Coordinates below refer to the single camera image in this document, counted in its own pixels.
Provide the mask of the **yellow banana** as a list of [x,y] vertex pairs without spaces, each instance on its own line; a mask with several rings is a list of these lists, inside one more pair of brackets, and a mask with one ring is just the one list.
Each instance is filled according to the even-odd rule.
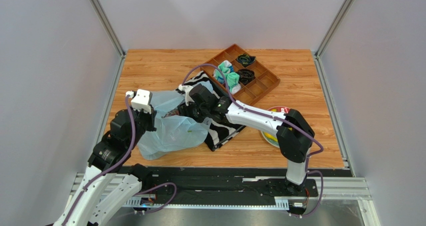
[[265,138],[267,138],[269,141],[274,141],[274,142],[277,142],[277,141],[278,141],[278,140],[277,140],[277,138],[275,138],[273,135],[271,135],[271,134],[269,134],[269,133],[264,132],[264,133],[263,133],[263,135],[264,135],[264,137],[265,137]]

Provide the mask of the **light blue plastic bag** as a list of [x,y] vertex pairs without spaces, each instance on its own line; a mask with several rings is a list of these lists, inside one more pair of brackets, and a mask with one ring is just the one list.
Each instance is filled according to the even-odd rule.
[[158,159],[172,151],[201,145],[208,136],[213,120],[201,123],[178,114],[178,106],[185,103],[185,96],[178,91],[154,91],[151,104],[156,110],[155,132],[146,132],[137,147],[146,160]]

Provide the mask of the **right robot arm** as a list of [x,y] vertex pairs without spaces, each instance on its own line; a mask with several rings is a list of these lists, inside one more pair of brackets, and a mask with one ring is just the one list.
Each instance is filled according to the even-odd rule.
[[184,95],[184,115],[198,122],[209,118],[217,123],[238,124],[275,136],[281,154],[287,159],[287,181],[294,185],[304,183],[315,134],[298,111],[273,112],[243,104],[230,96],[217,98],[203,85],[179,85],[178,92]]

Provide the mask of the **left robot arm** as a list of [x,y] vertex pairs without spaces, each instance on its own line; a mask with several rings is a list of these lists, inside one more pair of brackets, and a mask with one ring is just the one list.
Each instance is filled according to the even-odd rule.
[[147,171],[138,164],[115,189],[101,198],[143,134],[156,130],[155,116],[154,109],[146,112],[132,107],[115,114],[110,130],[93,148],[78,189],[54,225],[105,225],[125,201],[142,188]]

